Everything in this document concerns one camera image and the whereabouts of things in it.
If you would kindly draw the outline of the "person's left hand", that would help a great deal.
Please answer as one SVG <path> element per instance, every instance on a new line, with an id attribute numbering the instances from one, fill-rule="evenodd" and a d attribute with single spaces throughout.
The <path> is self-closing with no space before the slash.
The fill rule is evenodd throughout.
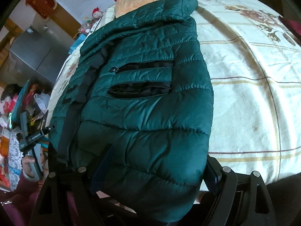
<path id="1" fill-rule="evenodd" d="M 39 157 L 39 163 L 43 169 L 43 174 L 46 176 L 48 175 L 48 162 L 47 162 L 47 148 L 45 147 L 41 147 L 40 148 L 40 157 Z M 31 169 L 31 164 L 34 164 L 35 163 L 35 158 L 32 157 L 32 156 L 29 156 L 29 155 L 25 155 L 23 158 L 22 158 L 22 170 L 24 172 L 24 174 L 26 174 L 29 178 L 34 178 L 34 173 Z"/>

